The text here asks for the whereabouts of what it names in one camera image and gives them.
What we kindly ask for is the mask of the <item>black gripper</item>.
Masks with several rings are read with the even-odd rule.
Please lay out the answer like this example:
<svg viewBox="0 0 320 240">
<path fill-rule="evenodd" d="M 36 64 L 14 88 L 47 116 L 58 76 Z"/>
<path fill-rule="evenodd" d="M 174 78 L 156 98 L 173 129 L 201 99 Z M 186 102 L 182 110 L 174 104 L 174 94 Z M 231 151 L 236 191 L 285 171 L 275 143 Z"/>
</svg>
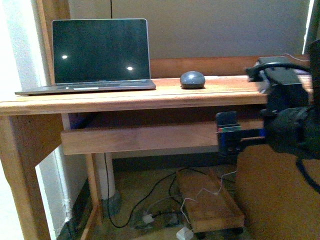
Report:
<svg viewBox="0 0 320 240">
<path fill-rule="evenodd" d="M 295 70 L 311 75 L 313 102 Z M 260 57 L 246 69 L 250 82 L 261 83 L 267 94 L 262 110 L 264 128 L 242 129 L 237 112 L 215 115 L 218 152 L 223 157 L 237 156 L 248 146 L 267 142 L 278 153 L 289 153 L 302 159 L 320 157 L 320 62 L 309 67 L 290 62 L 286 57 Z"/>
</svg>

